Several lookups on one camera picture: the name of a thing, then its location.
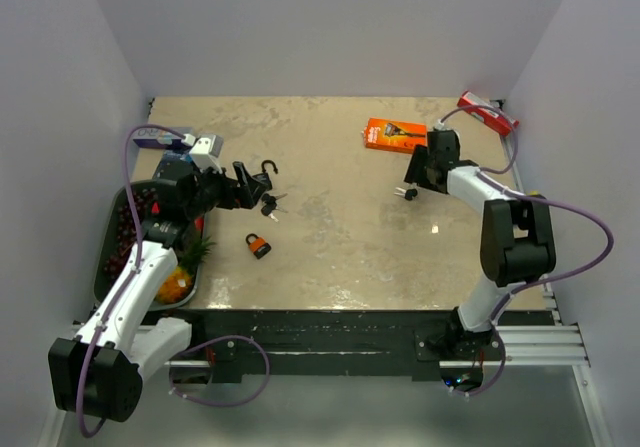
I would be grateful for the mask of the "black Kaijing padlock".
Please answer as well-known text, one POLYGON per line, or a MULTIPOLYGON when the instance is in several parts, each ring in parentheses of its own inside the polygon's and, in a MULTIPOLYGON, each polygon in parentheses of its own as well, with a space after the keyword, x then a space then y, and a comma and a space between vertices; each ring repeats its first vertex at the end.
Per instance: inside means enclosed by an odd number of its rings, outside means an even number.
POLYGON ((272 176, 277 175, 279 169, 277 164, 270 159, 265 159, 261 162, 261 171, 253 175, 253 178, 258 181, 266 192, 273 189, 272 176))

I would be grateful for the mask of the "black key bunch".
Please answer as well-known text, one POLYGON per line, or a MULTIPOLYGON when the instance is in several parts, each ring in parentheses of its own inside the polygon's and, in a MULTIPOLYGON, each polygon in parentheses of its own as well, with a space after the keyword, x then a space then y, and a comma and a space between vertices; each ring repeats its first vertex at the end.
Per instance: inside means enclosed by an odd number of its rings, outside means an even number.
POLYGON ((278 218, 275 215, 276 211, 286 213, 285 209, 282 209, 278 206, 278 202, 287 196, 287 193, 273 195, 271 193, 265 192, 260 200, 262 203, 260 212, 264 217, 270 218, 274 222, 278 222, 278 218))

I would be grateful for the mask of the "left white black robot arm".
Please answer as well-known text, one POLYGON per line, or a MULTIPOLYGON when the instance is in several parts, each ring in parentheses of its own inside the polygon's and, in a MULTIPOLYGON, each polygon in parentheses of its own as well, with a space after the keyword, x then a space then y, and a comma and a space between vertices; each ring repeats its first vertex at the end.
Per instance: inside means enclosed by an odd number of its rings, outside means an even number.
POLYGON ((112 279, 96 283, 104 297, 72 338, 56 339, 48 352, 54 402, 80 418, 124 422, 145 382, 171 357, 200 357, 207 335, 180 317, 140 327, 162 284, 204 243, 197 220, 215 208, 254 208, 271 190, 267 171, 234 177, 178 160, 151 180, 126 185, 115 197, 101 257, 118 255, 112 279))

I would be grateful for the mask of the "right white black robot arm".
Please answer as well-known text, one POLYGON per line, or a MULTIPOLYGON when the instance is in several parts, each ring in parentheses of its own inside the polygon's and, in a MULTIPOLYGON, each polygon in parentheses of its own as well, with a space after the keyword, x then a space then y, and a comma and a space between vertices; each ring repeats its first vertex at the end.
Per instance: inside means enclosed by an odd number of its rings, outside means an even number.
POLYGON ((543 199, 509 196, 506 186, 491 186, 481 174, 475 162, 460 158, 455 131, 433 130, 424 145, 414 148, 405 175, 409 187, 396 189, 407 201, 417 197, 420 188, 453 196, 481 215, 483 276, 449 315, 443 331, 425 341, 441 358, 466 360, 488 345, 516 288, 539 280, 556 266, 551 217, 543 199))

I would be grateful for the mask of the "orange razor box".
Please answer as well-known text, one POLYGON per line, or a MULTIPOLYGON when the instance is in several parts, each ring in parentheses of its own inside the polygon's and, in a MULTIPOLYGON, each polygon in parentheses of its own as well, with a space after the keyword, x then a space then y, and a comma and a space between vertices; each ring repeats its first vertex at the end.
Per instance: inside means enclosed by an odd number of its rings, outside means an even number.
POLYGON ((416 146, 427 145, 425 124, 370 118, 363 131, 368 149, 411 155, 416 146))

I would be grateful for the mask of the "orange black padlock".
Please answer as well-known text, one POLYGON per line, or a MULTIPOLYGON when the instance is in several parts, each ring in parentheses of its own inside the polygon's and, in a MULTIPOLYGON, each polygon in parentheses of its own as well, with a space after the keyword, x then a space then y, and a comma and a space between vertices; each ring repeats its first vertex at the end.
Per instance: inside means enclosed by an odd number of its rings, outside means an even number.
POLYGON ((271 245, 263 237, 260 237, 255 233, 248 234, 245 237, 245 242, 249 251, 256 259, 263 258, 272 249, 271 245))

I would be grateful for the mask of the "red box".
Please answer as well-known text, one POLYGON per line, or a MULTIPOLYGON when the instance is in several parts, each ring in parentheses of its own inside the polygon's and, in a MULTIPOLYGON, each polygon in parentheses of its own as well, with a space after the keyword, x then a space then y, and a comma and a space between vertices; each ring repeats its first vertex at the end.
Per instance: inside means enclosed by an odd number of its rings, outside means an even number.
POLYGON ((464 111, 479 120, 500 136, 507 136, 513 129, 519 126, 519 121, 507 115, 502 110, 500 101, 490 102, 482 99, 471 91, 465 91, 457 102, 458 107, 464 107, 464 111))

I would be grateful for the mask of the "white blue toothpaste box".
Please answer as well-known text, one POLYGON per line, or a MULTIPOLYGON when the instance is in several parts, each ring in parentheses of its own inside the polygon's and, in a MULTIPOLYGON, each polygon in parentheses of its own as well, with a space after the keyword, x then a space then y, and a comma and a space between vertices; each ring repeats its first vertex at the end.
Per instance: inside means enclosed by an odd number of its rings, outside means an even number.
POLYGON ((186 149, 180 136, 152 127, 138 129, 131 140, 139 148, 145 149, 177 151, 186 149))

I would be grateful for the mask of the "orange toy pineapple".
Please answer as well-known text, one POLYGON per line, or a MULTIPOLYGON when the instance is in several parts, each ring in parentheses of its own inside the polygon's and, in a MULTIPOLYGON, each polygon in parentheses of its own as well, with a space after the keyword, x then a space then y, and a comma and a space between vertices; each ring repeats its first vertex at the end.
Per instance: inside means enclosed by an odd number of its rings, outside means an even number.
POLYGON ((215 245, 208 237, 194 241, 183 253, 178 266, 157 291, 154 300, 161 305, 184 300, 193 290, 199 266, 215 245))

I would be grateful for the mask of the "dark red grape bunch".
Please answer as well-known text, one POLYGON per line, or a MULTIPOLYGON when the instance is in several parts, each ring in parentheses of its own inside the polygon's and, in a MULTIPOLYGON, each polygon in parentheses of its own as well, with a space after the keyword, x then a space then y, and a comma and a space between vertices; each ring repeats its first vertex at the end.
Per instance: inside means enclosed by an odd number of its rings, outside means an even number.
MULTIPOLYGON (((142 222, 156 200, 151 188, 132 188, 133 200, 139 221, 142 222)), ((133 245, 136 243, 136 227, 126 193, 118 201, 115 209, 115 231, 109 236, 112 245, 107 249, 108 257, 103 272, 112 285, 125 267, 133 245)))

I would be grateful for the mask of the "grey fruit tray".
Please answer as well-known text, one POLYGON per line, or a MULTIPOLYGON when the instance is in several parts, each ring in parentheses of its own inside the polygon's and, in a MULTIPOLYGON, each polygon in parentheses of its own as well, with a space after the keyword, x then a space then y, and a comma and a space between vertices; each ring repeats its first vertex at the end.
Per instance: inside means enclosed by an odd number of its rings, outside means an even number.
MULTIPOLYGON (((166 228, 160 228, 160 227, 156 227, 154 223, 152 222, 147 222, 145 219, 147 217, 151 217, 152 216, 152 211, 155 209, 155 205, 158 202, 158 189, 156 188, 156 183, 152 180, 146 180, 146 181, 138 181, 138 182, 134 182, 131 184, 131 189, 137 187, 137 188, 151 188, 155 190, 156 193, 156 200, 153 202, 151 209, 149 210, 149 212, 146 214, 144 220, 141 222, 141 226, 144 228, 148 228, 149 231, 153 234, 161 234, 161 235, 168 235, 169 234, 169 230, 166 228)), ((97 271, 95 274, 95 278, 94 278, 94 296, 95 299, 98 302, 102 302, 104 301, 104 299, 107 297, 107 295, 109 294, 111 288, 115 285, 115 282, 110 285, 109 284, 109 280, 107 278, 107 276, 104 274, 103 272, 103 266, 104 266, 104 262, 106 260, 106 258, 108 257, 108 253, 107 253, 107 249, 112 245, 112 241, 109 239, 109 236, 112 235, 115 231, 115 212, 114 209, 118 203, 119 200, 122 199, 122 195, 123 193, 126 193, 126 191, 124 189, 120 190, 116 196, 114 197, 112 206, 111 206, 111 213, 109 216, 109 220, 106 224, 106 229, 105 229, 105 233, 104 233, 104 240, 103 240, 103 244, 101 247, 101 251, 99 254, 99 259, 98 259, 98 266, 97 266, 97 271)), ((176 252, 177 258, 178 258, 178 263, 179 260, 181 259, 181 257, 183 256, 183 253, 191 246, 191 244, 194 241, 197 241, 198 239, 201 238, 205 238, 206 236, 204 235, 204 225, 205 225, 205 218, 203 216, 197 217, 195 218, 192 222, 191 225, 189 226, 188 229, 185 230, 184 232, 184 236, 183 239, 180 240, 177 244, 177 246, 174 248, 174 251, 176 252)), ((131 253, 129 255, 128 260, 133 259, 135 257, 135 255, 131 253)), ((149 310, 151 312, 160 312, 160 311, 169 311, 169 310, 173 310, 173 309, 177 309, 180 308, 184 305, 186 305, 195 295, 196 291, 197 291, 197 276, 198 276, 198 271, 197 271, 197 275, 195 278, 195 284, 194 284, 194 288, 192 290, 192 292, 182 301, 175 303, 175 304, 169 304, 169 305, 161 305, 159 303, 157 303, 154 299, 149 307, 149 310)))

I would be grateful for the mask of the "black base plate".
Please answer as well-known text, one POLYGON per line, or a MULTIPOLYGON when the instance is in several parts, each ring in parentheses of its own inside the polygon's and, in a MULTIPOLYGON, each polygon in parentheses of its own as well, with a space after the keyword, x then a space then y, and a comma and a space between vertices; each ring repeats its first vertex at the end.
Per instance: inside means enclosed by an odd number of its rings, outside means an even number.
POLYGON ((476 376, 501 361, 495 332, 468 334, 448 311, 195 310, 175 317, 193 325, 175 361, 201 361, 215 382, 246 375, 409 377, 476 376))

